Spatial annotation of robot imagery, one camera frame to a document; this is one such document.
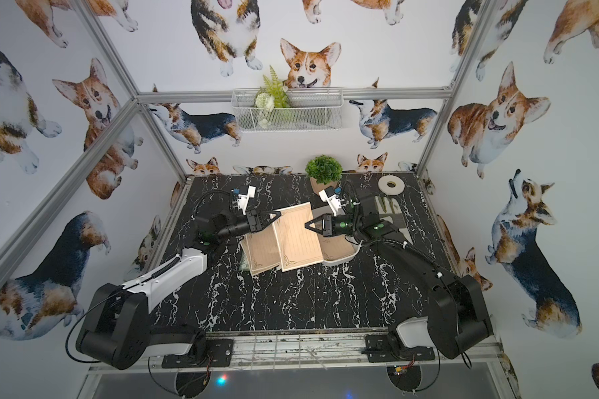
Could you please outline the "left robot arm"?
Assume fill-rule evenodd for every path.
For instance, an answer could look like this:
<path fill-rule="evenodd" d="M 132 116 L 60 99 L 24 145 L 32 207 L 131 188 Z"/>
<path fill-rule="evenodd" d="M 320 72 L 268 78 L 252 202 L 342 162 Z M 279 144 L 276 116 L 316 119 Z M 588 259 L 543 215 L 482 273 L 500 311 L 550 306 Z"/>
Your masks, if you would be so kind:
<path fill-rule="evenodd" d="M 187 282 L 201 276 L 224 254 L 230 240 L 259 233 L 281 217 L 277 210 L 223 210 L 191 223 L 191 243 L 172 259 L 122 285 L 104 284 L 82 317 L 75 348 L 90 363 L 126 370 L 150 357 L 185 357 L 202 364 L 209 357 L 206 334 L 198 328 L 173 330 L 151 324 L 151 312 Z"/>

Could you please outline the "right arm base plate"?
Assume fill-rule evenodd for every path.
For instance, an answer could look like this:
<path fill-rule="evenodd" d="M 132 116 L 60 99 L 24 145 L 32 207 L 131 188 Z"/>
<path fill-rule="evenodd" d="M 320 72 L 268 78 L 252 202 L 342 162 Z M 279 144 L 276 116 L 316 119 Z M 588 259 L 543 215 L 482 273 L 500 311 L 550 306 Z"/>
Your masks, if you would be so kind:
<path fill-rule="evenodd" d="M 364 354 L 371 363 L 434 361 L 432 347 L 405 347 L 392 332 L 381 335 L 366 335 Z"/>

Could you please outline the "white storage box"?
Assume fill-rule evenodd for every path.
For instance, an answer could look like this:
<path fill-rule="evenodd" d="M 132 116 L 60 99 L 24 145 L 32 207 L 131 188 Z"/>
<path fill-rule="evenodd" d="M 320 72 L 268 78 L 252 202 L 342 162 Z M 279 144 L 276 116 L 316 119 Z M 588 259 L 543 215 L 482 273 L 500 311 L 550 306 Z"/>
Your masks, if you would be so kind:
<path fill-rule="evenodd" d="M 351 243 L 344 235 L 335 237 L 318 236 L 325 266 L 337 266 L 354 259 L 359 253 L 359 245 Z"/>

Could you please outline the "tan stationery paper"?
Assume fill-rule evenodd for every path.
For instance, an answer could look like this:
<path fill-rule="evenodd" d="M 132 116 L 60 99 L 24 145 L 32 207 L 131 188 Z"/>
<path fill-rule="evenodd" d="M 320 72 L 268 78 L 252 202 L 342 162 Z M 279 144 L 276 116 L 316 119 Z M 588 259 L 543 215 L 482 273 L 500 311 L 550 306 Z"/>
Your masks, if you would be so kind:
<path fill-rule="evenodd" d="M 306 222 L 313 219 L 311 204 L 303 204 L 279 209 L 281 217 L 274 224 L 274 233 L 281 256 L 281 270 L 294 269 L 319 264 L 324 261 L 318 234 L 306 229 Z"/>
<path fill-rule="evenodd" d="M 281 265 L 281 255 L 273 226 L 259 233 L 246 234 L 241 241 L 241 248 L 252 276 Z"/>

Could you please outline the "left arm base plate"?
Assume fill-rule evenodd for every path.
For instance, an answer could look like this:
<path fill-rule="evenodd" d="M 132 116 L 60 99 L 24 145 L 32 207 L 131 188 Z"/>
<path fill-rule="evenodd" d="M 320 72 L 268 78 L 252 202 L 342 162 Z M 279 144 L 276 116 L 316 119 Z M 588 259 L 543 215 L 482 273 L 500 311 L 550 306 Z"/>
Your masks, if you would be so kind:
<path fill-rule="evenodd" d="M 196 343 L 183 355 L 164 357 L 161 367 L 164 369 L 229 367 L 234 344 L 233 339 L 211 339 L 204 344 Z"/>

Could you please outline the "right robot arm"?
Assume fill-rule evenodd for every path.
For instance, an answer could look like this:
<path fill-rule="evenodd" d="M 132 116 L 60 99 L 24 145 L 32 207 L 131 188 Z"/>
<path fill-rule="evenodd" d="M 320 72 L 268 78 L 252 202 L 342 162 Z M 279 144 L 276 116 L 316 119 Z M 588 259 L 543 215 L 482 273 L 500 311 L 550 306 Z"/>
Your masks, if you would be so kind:
<path fill-rule="evenodd" d="M 321 191 L 319 197 L 330 212 L 305 223 L 306 229 L 326 238 L 351 237 L 358 246 L 396 267 L 427 299 L 423 316 L 389 330 L 387 339 L 394 357 L 430 347 L 448 359 L 466 358 L 469 349 L 493 335 L 478 282 L 469 275 L 459 277 L 443 270 L 414 247 L 394 224 L 396 214 L 380 214 L 371 197 L 345 198 L 333 189 Z"/>

